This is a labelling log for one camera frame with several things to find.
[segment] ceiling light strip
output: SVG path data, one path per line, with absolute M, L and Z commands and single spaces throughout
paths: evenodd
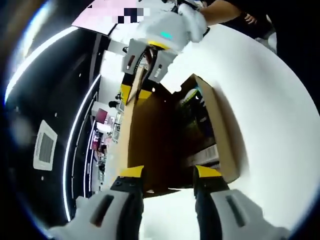
M 75 198 L 75 196 L 74 196 L 74 170 L 75 170 L 75 159 L 76 159 L 77 150 L 78 150 L 78 147 L 76 146 L 74 148 L 72 173 L 71 173 L 71 197 L 72 197 L 72 199 Z
M 93 133 L 96 125 L 96 120 L 94 120 L 89 136 L 88 146 L 86 147 L 86 154 L 85 154 L 85 162 L 84 162 L 84 171 L 83 171 L 83 196 L 86 197 L 86 175 L 87 175 L 87 162 L 88 162 L 88 153 L 90 146 L 92 144 Z
M 81 135 L 82 129 L 84 128 L 84 125 L 86 123 L 87 116 L 89 114 L 89 111 L 92 109 L 93 103 L 96 100 L 96 96 L 97 95 L 98 95 L 98 92 L 96 91 L 94 96 L 93 96 L 93 98 L 92 98 L 92 100 L 91 100 L 91 102 L 90 102 L 90 105 L 89 105 L 88 109 L 86 110 L 85 116 L 83 118 L 83 121 L 82 121 L 82 124 L 81 124 L 81 127 L 80 127 L 80 131 L 79 131 L 80 134 L 79 134 L 79 136 L 78 136 L 78 138 L 76 140 L 76 145 L 77 146 L 78 146 L 78 143 L 79 143 L 79 139 L 80 139 L 80 135 Z
M 91 150 L 91 160 L 90 160 L 90 169 L 89 169 L 89 192 L 91 192 L 91 172 L 93 170 L 92 168 L 93 159 L 94 159 L 94 151 Z
M 12 76 L 12 78 L 9 81 L 8 86 L 6 87 L 5 90 L 5 96 L 4 96 L 4 103 L 7 102 L 8 97 L 10 95 L 10 93 L 12 92 L 14 86 L 16 85 L 16 83 L 18 82 L 18 80 L 20 79 L 20 77 L 22 76 L 22 74 L 24 74 L 24 72 L 27 70 L 27 68 L 32 64 L 32 62 L 39 57 L 39 55 L 46 50 L 48 47 L 50 47 L 52 44 L 54 44 L 56 41 L 58 41 L 59 39 L 63 38 L 64 36 L 72 33 L 73 31 L 77 30 L 78 28 L 76 26 L 71 26 L 59 33 L 57 33 L 56 35 L 54 35 L 53 37 L 49 38 L 47 41 L 45 41 L 44 43 L 42 43 L 37 49 L 35 49 L 25 60 L 24 62 L 18 67 L 18 69 L 16 70 L 16 72 L 14 73 L 14 75 Z
M 74 137 L 75 134 L 75 129 L 79 120 L 79 117 L 81 115 L 81 112 L 83 111 L 83 108 L 90 96 L 90 94 L 92 93 L 92 90 L 94 89 L 94 87 L 96 86 L 97 82 L 99 81 L 101 77 L 101 74 L 99 74 L 96 79 L 94 80 L 94 82 L 92 83 L 92 85 L 90 86 L 88 92 L 86 93 L 86 95 L 84 96 L 84 99 L 80 105 L 80 108 L 78 109 L 78 112 L 75 116 L 73 125 L 71 127 L 70 130 L 70 134 L 69 134 L 69 138 L 68 138 L 68 142 L 66 144 L 66 148 L 65 148 L 65 155 L 64 155 L 64 161 L 63 161 L 63 172 L 62 172 L 62 191 L 63 191 L 63 203 L 64 203 L 64 209 L 65 209 L 65 215 L 66 218 L 68 220 L 68 222 L 71 221 L 71 217 L 70 217 L 70 212 L 69 212 L 69 207 L 68 207 L 68 201 L 67 201 L 67 165 L 68 165 L 68 158 L 69 158 L 69 150 L 70 150 L 70 146 L 71 146 L 71 141 Z
M 76 143 L 76 147 L 74 148 L 73 161 L 72 161 L 72 171 L 71 171 L 71 176 L 72 177 L 74 176 L 74 172 L 75 172 L 75 161 L 76 161 L 77 151 L 78 151 L 78 144 Z

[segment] led light strip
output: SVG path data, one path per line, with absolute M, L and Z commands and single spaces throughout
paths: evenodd
M 92 160 L 94 159 L 94 151 L 91 151 L 90 171 L 89 171 L 89 192 L 91 192 L 91 172 L 92 172 Z
M 26 69 L 32 64 L 32 62 L 39 57 L 39 55 L 46 50 L 48 47 L 50 47 L 52 44 L 54 44 L 56 41 L 59 39 L 63 38 L 64 36 L 72 33 L 73 31 L 77 30 L 78 28 L 76 26 L 71 26 L 53 37 L 49 38 L 47 41 L 42 43 L 36 50 L 34 50 L 25 60 L 24 62 L 18 67 L 14 75 L 9 81 L 8 86 L 6 87 L 5 90 L 5 96 L 4 96 L 4 104 L 6 104 L 9 94 L 12 92 L 14 86 L 16 85 L 17 81 L 20 79 L 22 74 L 26 71 Z
M 92 143 L 92 136 L 93 136 L 93 133 L 94 133 L 95 125 L 96 125 L 96 120 L 93 121 L 91 132 L 90 132 L 90 136 L 89 136 L 88 146 L 86 147 L 85 162 L 84 162 L 84 172 L 83 172 L 83 196 L 84 197 L 86 197 L 86 175 L 87 175 L 88 153 L 89 153 L 89 149 L 90 149 L 90 146 L 91 146 L 91 143 Z
M 74 137 L 74 133 L 75 133 L 75 129 L 76 129 L 76 125 L 78 123 L 80 114 L 88 100 L 89 95 L 91 94 L 92 90 L 94 89 L 95 85 L 97 84 L 98 80 L 100 79 L 101 74 L 99 74 L 96 79 L 94 80 L 94 82 L 92 83 L 92 85 L 90 86 L 88 92 L 86 93 L 86 95 L 84 96 L 84 99 L 80 105 L 80 108 L 75 116 L 72 128 L 70 130 L 70 134 L 69 134 L 69 138 L 68 138 L 68 142 L 66 144 L 66 148 L 65 148 L 65 155 L 64 155 L 64 162 L 63 162 L 63 173 L 62 173 L 62 190 L 63 190 L 63 203 L 64 203 L 64 209 L 65 209 L 65 215 L 66 218 L 68 220 L 68 222 L 71 221 L 71 217 L 70 217 L 70 212 L 69 212 L 69 207 L 68 207 L 68 202 L 67 202 L 67 186 L 66 186 L 66 182 L 67 182 L 67 165 L 68 165 L 68 158 L 69 158 L 69 150 L 70 150 L 70 145 L 71 145 L 71 141 Z
M 92 98 L 92 100 L 91 100 L 91 102 L 90 102 L 90 105 L 89 105 L 88 109 L 86 110 L 86 113 L 85 113 L 85 115 L 84 115 L 84 118 L 83 118 L 83 121 L 82 121 L 82 124 L 81 124 L 81 127 L 80 127 L 80 131 L 79 131 L 80 133 L 82 132 L 82 129 L 84 128 L 84 125 L 85 125 L 85 123 L 86 123 L 87 116 L 88 116 L 88 114 L 89 114 L 89 111 L 92 109 L 92 106 L 93 106 L 94 101 L 97 101 L 97 100 L 98 100 L 98 92 L 96 92 L 96 93 L 94 94 L 94 96 L 93 96 L 93 98 Z M 77 138 L 77 140 L 76 140 L 76 145 L 78 145 L 78 143 L 79 143 L 80 136 L 81 136 L 81 134 L 79 134 L 79 136 L 78 136 L 78 138 Z

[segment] person's hand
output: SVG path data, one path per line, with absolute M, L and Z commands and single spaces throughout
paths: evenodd
M 246 14 L 244 19 L 248 24 L 256 24 L 257 23 L 257 19 L 255 19 L 255 17 L 251 16 L 248 13 Z

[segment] black ceiling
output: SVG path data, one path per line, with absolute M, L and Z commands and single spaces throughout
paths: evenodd
M 48 38 L 70 27 L 91 1 L 56 0 L 54 2 L 57 8 L 35 37 L 31 52 Z M 9 166 L 8 172 L 24 204 L 29 206 L 31 213 L 47 227 L 67 222 L 62 191 L 63 162 L 71 126 L 89 88 L 96 37 L 95 32 L 78 29 L 59 39 L 37 57 L 23 73 L 6 104 L 5 116 L 9 124 L 14 120 L 24 119 L 31 126 L 29 133 L 31 137 L 29 136 L 26 147 L 17 145 L 12 137 L 7 138 L 8 148 L 5 149 L 5 153 Z M 100 72 L 102 53 L 108 47 L 108 42 L 106 37 L 103 37 L 100 42 L 96 54 L 101 54 L 95 56 L 93 78 Z M 42 120 L 45 120 L 58 135 L 52 171 L 33 168 L 35 139 Z M 7 134 L 10 133 L 10 128 L 4 130 Z M 75 197 L 80 195 L 83 189 L 80 185 L 84 174 L 81 152 L 88 144 L 90 130 L 91 123 L 87 118 L 79 139 L 81 149 L 78 149 L 76 155 L 76 161 L 79 164 L 74 168 Z M 80 134 L 79 131 L 80 126 L 77 126 L 75 138 Z M 69 154 L 69 162 L 72 162 L 73 156 L 73 152 Z M 67 178 L 70 182 L 70 167 L 67 169 Z M 74 200 L 71 198 L 70 185 L 67 187 L 67 193 L 71 215 L 74 215 Z

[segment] cardboard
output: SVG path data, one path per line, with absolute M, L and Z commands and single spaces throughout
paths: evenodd
M 143 69 L 140 67 L 133 81 L 131 94 L 136 92 L 142 75 Z M 183 139 L 178 134 L 179 123 L 175 122 L 174 116 L 177 100 L 196 84 L 201 88 L 215 141 L 204 140 L 197 144 L 195 151 L 192 147 L 186 149 L 181 145 Z M 181 92 L 163 94 L 161 87 L 159 84 L 159 88 L 148 98 L 132 100 L 124 107 L 118 140 L 118 174 L 125 168 L 144 165 L 144 192 L 152 190 L 153 196 L 166 194 L 170 192 L 168 188 L 192 185 L 191 171 L 184 162 L 186 157 L 216 143 L 222 176 L 228 183 L 237 179 L 239 172 L 212 87 L 195 75 L 181 86 Z

